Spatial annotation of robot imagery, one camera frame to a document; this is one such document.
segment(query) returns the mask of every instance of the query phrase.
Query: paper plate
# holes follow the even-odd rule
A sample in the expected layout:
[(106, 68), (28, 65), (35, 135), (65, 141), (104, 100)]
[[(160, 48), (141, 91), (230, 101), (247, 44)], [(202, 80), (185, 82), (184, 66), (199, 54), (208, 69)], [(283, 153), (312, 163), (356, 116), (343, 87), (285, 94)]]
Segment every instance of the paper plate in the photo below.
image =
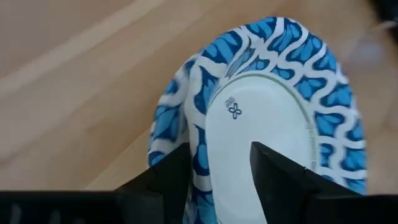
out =
[[(242, 168), (237, 179), (237, 169), (233, 170), (221, 184), (213, 177), (213, 173), (220, 176), (220, 170), (228, 172), (223, 164), (236, 155), (230, 154), (228, 147), (249, 141), (251, 136), (262, 138), (264, 144), (286, 156), (292, 156), (291, 150), (300, 150), (295, 161), (324, 178), (366, 193), (363, 128), (348, 79), (327, 44), (288, 18), (268, 17), (222, 34), (181, 67), (159, 100), (150, 134), (149, 164), (182, 142), (190, 142), (194, 180), (186, 222), (258, 222), (251, 219), (258, 214), (254, 206), (241, 203), (240, 207), (221, 208), (222, 203), (249, 195), (246, 187), (231, 187), (223, 195), (217, 194), (225, 182), (250, 181), (250, 177), (243, 179), (248, 170)], [(214, 142), (224, 142), (227, 147), (217, 151), (220, 147)], [(296, 148), (290, 149), (293, 143)], [(220, 218), (226, 215), (221, 210), (234, 210), (237, 215), (223, 221)]]

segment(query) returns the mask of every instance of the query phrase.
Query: wooden floor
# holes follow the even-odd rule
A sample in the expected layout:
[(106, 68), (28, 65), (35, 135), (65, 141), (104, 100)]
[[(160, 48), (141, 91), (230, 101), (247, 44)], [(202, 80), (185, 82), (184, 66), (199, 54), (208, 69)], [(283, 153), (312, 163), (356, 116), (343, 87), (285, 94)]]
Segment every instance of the wooden floor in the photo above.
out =
[(0, 189), (113, 189), (135, 177), (183, 61), (266, 16), (329, 43), (364, 116), (369, 192), (398, 193), (398, 49), (367, 0), (0, 1)]

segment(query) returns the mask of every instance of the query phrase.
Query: printed logo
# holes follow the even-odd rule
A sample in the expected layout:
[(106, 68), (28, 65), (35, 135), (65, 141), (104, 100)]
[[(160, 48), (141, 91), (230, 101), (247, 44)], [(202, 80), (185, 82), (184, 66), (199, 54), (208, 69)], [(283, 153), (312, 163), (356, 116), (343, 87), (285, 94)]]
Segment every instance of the printed logo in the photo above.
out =
[(238, 104), (234, 103), (234, 105), (230, 108), (228, 108), (228, 111), (232, 113), (233, 119), (238, 118), (238, 115), (242, 114), (242, 111), (238, 109)]
[(227, 109), (228, 108), (230, 108), (231, 107), (231, 105), (233, 104), (233, 103), (235, 103), (236, 102), (236, 100), (235, 100), (235, 98), (233, 98), (232, 96), (230, 96), (229, 98), (228, 98), (228, 100), (226, 100), (224, 103), (225, 103), (225, 107), (227, 107)]

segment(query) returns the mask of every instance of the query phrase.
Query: wooden surface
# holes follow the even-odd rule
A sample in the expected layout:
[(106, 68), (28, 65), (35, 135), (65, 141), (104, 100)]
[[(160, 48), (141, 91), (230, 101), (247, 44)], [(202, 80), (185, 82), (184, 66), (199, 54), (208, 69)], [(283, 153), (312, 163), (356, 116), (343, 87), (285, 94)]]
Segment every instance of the wooden surface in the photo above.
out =
[(0, 2), (0, 189), (113, 189), (146, 168), (159, 96), (191, 54), (266, 16), (327, 41), (358, 97), (369, 191), (398, 193), (398, 49), (366, 0)]

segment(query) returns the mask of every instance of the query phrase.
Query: black object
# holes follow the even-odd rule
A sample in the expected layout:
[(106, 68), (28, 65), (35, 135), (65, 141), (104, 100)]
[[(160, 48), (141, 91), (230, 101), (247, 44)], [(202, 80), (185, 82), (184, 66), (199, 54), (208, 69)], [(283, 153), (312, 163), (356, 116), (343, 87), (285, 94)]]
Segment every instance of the black object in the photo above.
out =
[[(0, 224), (180, 224), (191, 158), (182, 144), (113, 192), (0, 192)], [(250, 159), (268, 224), (397, 222), (397, 196), (358, 195), (258, 142)]]
[[(371, 0), (381, 21), (394, 21), (398, 24), (398, 0)], [(391, 27), (389, 32), (398, 43), (398, 26)]]
[(251, 169), (268, 224), (397, 223), (398, 196), (362, 196), (267, 146), (251, 146)]
[(0, 192), (0, 223), (181, 223), (191, 170), (182, 144), (114, 192)]

